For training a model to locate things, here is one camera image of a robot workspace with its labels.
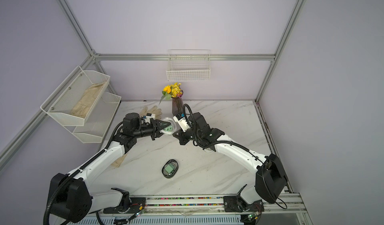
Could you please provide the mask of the clear round case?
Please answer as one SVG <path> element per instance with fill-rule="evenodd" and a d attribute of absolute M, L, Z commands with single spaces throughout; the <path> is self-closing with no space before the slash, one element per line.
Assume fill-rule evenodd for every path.
<path fill-rule="evenodd" d="M 161 133 L 172 136 L 178 130 L 178 125 L 173 118 L 163 118 L 162 121 L 170 123 L 170 125 L 161 130 Z"/>

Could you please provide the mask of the green charger plug front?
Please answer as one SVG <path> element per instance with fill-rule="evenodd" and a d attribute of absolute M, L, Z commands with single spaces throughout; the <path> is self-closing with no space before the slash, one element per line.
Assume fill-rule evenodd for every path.
<path fill-rule="evenodd" d="M 167 166 L 165 167 L 165 171 L 167 174 L 172 174 L 175 170 L 175 167 L 173 164 L 167 164 Z"/>

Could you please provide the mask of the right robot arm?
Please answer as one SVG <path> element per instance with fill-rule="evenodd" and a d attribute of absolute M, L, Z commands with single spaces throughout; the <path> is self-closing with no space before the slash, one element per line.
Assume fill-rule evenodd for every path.
<path fill-rule="evenodd" d="M 288 183 L 282 162 L 275 154 L 257 153 L 231 139 L 225 132 L 211 128 L 203 115 L 193 113 L 188 104 L 173 120 L 180 129 L 173 134 L 180 145 L 192 142 L 202 150 L 211 150 L 234 160 L 255 176 L 253 185 L 244 185 L 236 196 L 226 196 L 227 204 L 235 203 L 233 209 L 241 212 L 250 210 L 258 202 L 276 204 Z"/>

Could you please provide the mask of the green charger plug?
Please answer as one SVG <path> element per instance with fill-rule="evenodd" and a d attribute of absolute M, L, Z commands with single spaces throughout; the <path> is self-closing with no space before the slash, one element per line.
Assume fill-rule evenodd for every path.
<path fill-rule="evenodd" d="M 165 171 L 167 174 L 172 174 L 175 170 L 175 167 L 173 164 L 167 164 L 167 166 L 165 167 Z"/>
<path fill-rule="evenodd" d="M 173 134 L 173 132 L 174 132 L 174 127 L 172 125 L 163 129 L 163 133 L 165 133 L 165 134 Z"/>

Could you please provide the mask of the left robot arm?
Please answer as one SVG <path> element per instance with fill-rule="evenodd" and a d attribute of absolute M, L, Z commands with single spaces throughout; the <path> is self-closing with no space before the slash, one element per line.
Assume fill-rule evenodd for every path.
<path fill-rule="evenodd" d="M 58 173 L 51 180 L 43 223 L 50 223 L 50 215 L 64 219 L 64 224 L 77 223 L 89 213 L 104 209 L 115 209 L 125 213 L 134 206 L 130 193 L 123 189 L 111 188 L 106 192 L 90 193 L 90 187 L 117 159 L 127 154 L 139 138 L 152 140 L 163 135 L 170 122 L 150 118 L 146 121 L 137 113 L 125 116 L 112 132 L 107 145 L 78 168 L 67 174 Z"/>

